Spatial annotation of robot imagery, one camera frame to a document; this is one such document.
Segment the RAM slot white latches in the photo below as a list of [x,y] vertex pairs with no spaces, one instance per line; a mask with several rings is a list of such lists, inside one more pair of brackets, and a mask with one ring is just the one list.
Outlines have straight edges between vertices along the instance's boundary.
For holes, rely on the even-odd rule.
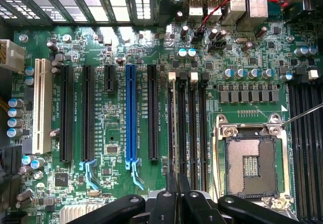
[[188,85],[188,106],[189,106],[189,143],[190,143],[190,182],[191,189],[198,187],[198,167],[197,167],[197,126],[196,126],[196,84],[198,73],[189,73]]
[[172,87],[172,120],[173,120],[173,128],[174,128],[174,172],[176,176],[179,173],[179,160],[178,160],[178,134],[177,134],[177,112],[176,112],[176,72],[169,72],[169,83]]
[[[307,84],[303,86],[302,89],[302,99],[303,101],[303,106],[305,110],[308,110],[316,105],[317,103],[314,102],[314,93],[315,93],[315,88],[319,86],[320,81],[310,81]],[[302,129],[304,130],[303,137],[304,139],[302,140],[302,143],[304,144],[303,150],[305,153],[305,160],[304,160],[304,172],[306,173],[306,183],[308,184],[308,193],[306,196],[309,198],[309,204],[307,207],[309,208],[307,210],[307,219],[308,220],[318,220],[317,219],[317,206],[316,206],[316,194],[315,194],[315,170],[314,170],[314,165],[315,163],[313,162],[313,153],[314,151],[312,150],[313,147],[313,140],[314,140],[314,130],[313,130],[313,113],[309,113],[308,115],[304,116],[303,118],[303,127]]]

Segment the thin steel locking lever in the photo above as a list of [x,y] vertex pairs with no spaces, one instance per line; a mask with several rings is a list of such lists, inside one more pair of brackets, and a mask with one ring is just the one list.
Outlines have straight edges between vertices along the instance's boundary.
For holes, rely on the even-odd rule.
[[221,178],[218,158],[218,127],[219,116],[216,117],[212,131],[212,174],[213,174],[213,200],[217,202],[221,196]]
[[297,115],[297,116],[295,116],[295,117],[293,117],[293,118],[291,118],[291,119],[289,119],[289,120],[287,120],[287,121],[285,121],[285,122],[281,123],[281,126],[282,126],[282,127],[285,127],[285,126],[287,126],[288,124],[292,123],[293,121],[296,121],[296,120],[298,120],[299,118],[302,118],[302,117],[304,117],[304,116],[308,115],[309,113],[312,113],[312,112],[314,112],[314,111],[316,111],[316,110],[318,110],[318,109],[320,109],[320,108],[322,108],[322,107],[323,107],[323,103],[321,103],[321,104],[319,104],[319,105],[317,105],[317,106],[315,106],[315,107],[313,107],[313,108],[311,108],[311,109],[309,109],[309,110],[306,110],[305,112],[303,112],[303,113],[301,113],[301,114],[299,114],[299,115]]

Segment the CPU socket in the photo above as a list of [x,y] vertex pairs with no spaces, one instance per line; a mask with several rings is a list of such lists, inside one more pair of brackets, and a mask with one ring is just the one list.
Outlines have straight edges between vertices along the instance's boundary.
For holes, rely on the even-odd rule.
[[235,195],[265,206],[262,197],[291,196],[287,131],[280,115],[272,113],[266,123],[229,123],[218,116],[220,197]]

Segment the silver socket cover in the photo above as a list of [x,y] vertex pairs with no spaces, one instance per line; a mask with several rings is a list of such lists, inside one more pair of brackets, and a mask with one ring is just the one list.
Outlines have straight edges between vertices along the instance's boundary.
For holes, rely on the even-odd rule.
[[290,209],[294,203],[293,197],[282,194],[280,194],[279,197],[262,197],[261,200],[266,207],[277,211]]

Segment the silver finned heatsink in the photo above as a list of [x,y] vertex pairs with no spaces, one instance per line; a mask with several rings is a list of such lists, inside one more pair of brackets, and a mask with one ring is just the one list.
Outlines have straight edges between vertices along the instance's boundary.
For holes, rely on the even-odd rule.
[[103,206],[104,204],[65,205],[59,212],[60,224],[67,224]]

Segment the long black expansion slot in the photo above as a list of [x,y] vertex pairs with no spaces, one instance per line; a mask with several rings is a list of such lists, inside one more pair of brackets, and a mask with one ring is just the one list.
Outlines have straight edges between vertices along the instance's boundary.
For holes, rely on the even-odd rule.
[[158,102],[156,65],[147,66],[148,89],[148,157],[158,160]]
[[94,96],[95,70],[92,66],[82,67],[82,155],[81,162],[85,171],[86,184],[97,190],[93,182],[93,169],[96,167],[94,157]]
[[69,65],[61,67],[60,161],[71,162],[73,156],[74,74]]

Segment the green Dell motherboard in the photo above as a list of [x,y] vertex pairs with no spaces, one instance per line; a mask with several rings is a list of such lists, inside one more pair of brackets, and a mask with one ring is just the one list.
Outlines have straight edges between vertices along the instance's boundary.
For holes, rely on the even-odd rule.
[[[305,112],[302,89],[310,81],[323,85],[323,0],[267,0],[268,18],[257,26],[248,23],[246,12],[235,25],[227,24],[229,2],[222,0],[209,15],[202,3],[202,17],[189,16],[189,7],[174,11],[163,24],[153,26],[14,26],[13,43],[25,49],[25,71],[12,71],[12,97],[8,102],[10,144],[20,149],[17,159],[20,187],[13,193],[8,216],[23,212],[26,224],[60,224],[65,205],[109,204],[125,195],[149,198],[153,191],[166,189],[166,174],[174,172],[174,128],[172,87],[169,72],[176,72],[178,124],[178,79],[186,72],[187,179],[190,182],[189,73],[198,73],[196,84],[196,126],[198,187],[213,202],[212,131],[216,117],[223,114],[229,123],[266,123],[272,113],[285,122],[290,119],[288,83],[297,71],[298,112]],[[221,8],[220,17],[212,14]],[[32,154],[34,65],[47,59],[52,73],[51,151]],[[73,156],[60,161],[61,67],[69,65],[74,74]],[[104,66],[116,69],[116,91],[104,91]],[[137,157],[141,190],[126,169],[126,65],[136,66]],[[148,157],[147,66],[156,65],[158,102],[158,160]],[[93,182],[86,184],[82,155],[82,67],[95,70]],[[209,73],[206,88],[208,151],[208,192],[201,190],[198,84],[201,73]],[[304,137],[303,118],[300,125]],[[297,217],[292,134],[288,139],[290,187],[294,203],[276,211],[302,224],[323,224],[308,220],[309,198],[302,173],[306,215]]]

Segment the blue expansion slot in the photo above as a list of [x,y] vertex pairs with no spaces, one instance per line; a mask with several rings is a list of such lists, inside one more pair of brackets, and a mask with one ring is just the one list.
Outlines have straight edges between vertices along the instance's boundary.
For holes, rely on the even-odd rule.
[[126,65],[126,169],[131,171],[133,183],[141,190],[143,184],[138,181],[137,157],[137,85],[136,66]]

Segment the short black expansion slot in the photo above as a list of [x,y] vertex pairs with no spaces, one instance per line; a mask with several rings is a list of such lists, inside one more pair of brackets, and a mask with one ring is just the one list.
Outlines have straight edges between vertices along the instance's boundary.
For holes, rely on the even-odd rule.
[[116,91],[116,69],[113,65],[104,66],[104,91],[107,93]]

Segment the white expansion slot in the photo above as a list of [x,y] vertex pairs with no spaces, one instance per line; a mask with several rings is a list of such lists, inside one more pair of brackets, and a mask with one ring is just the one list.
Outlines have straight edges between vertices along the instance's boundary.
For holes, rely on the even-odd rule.
[[51,151],[52,73],[47,59],[36,59],[34,65],[34,99],[32,154]]

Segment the grey open PC case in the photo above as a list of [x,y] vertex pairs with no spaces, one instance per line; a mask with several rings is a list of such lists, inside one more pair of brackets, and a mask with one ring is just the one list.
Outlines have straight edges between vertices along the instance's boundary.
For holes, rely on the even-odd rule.
[[[176,10],[208,0],[0,0],[0,20],[11,26],[153,26]],[[211,0],[215,6],[222,0]]]

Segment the silver USB port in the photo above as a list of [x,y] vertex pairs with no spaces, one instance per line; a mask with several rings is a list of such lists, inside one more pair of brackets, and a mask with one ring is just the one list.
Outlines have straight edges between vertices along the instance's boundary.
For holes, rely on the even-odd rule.
[[202,17],[202,0],[189,0],[189,16]]
[[[207,0],[207,14],[209,15],[216,7],[220,6],[220,0]],[[222,15],[221,8],[217,9],[212,17],[220,17]]]

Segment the tall silver port block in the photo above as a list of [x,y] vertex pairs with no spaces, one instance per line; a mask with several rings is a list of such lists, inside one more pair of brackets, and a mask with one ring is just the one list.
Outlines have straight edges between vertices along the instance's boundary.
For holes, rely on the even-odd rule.
[[248,23],[257,26],[268,18],[267,0],[247,0]]
[[231,0],[228,9],[227,24],[235,25],[246,12],[246,0]]

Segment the white power connector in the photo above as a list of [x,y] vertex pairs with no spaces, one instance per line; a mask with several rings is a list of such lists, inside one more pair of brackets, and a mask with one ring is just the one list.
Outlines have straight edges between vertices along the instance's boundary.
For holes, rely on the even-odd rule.
[[24,74],[25,49],[8,39],[0,39],[0,68]]

